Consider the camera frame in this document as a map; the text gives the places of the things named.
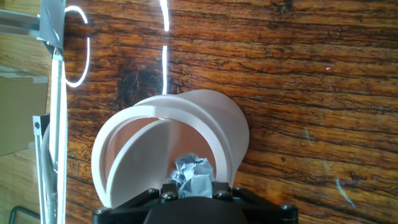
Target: table surface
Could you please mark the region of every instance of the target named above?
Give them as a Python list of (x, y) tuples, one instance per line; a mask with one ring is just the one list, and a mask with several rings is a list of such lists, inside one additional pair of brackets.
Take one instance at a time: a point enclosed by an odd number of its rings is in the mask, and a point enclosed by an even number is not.
[(229, 96), (250, 128), (236, 174), (301, 223), (398, 222), (398, 2), (69, 0), (67, 222), (102, 204), (91, 150), (104, 122), (149, 96)]

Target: metal stand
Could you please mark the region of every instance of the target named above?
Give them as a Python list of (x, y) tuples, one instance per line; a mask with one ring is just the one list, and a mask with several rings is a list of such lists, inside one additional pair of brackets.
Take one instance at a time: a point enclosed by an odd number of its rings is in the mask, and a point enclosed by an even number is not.
[[(0, 10), (0, 33), (35, 37), (44, 44), (52, 59), (51, 115), (34, 116), (42, 224), (65, 223), (67, 163), (66, 84), (63, 80), (65, 78), (63, 62), (65, 1), (42, 0), (40, 14), (37, 16)], [(43, 135), (50, 120), (48, 144), (54, 153), (53, 164), (44, 158), (48, 157), (49, 152), (44, 152), (43, 148)]]

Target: metal screw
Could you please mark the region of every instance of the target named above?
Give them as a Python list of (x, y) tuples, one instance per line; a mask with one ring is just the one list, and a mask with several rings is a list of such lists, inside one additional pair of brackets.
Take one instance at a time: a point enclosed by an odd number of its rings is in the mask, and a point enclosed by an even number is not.
[(162, 193), (162, 198), (166, 200), (175, 199), (177, 196), (173, 192), (164, 192)]
[(283, 210), (288, 210), (288, 209), (291, 209), (292, 207), (293, 207), (292, 205), (287, 205), (287, 204), (280, 205), (280, 208), (283, 209)]
[(157, 191), (157, 189), (148, 189), (148, 193), (153, 194)]
[(229, 192), (226, 191), (226, 190), (219, 190), (219, 191), (217, 191), (217, 192), (214, 194), (214, 196), (215, 196), (215, 197), (218, 197), (218, 198), (226, 197), (226, 196), (228, 196), (228, 195), (229, 195)]
[(95, 210), (95, 213), (96, 213), (96, 214), (104, 214), (104, 213), (106, 213), (106, 212), (108, 212), (108, 211), (110, 211), (110, 210), (111, 210), (110, 208), (101, 207), (101, 208)]

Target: black mount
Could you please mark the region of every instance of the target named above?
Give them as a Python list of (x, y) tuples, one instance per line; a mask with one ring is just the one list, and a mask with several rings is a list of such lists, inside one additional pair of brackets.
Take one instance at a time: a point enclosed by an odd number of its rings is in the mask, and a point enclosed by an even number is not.
[(94, 224), (219, 224), (283, 223), (298, 224), (298, 209), (275, 205), (249, 190), (227, 183), (213, 183), (213, 198), (178, 199), (177, 186), (164, 184), (149, 189), (118, 208), (93, 212)]

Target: crumpled paper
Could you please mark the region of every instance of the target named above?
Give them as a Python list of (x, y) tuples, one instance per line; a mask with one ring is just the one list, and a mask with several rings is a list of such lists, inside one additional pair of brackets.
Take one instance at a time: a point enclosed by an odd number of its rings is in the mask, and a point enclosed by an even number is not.
[(175, 160), (177, 170), (167, 179), (168, 184), (177, 184), (178, 197), (212, 197), (214, 171), (206, 158), (194, 153), (180, 156)]

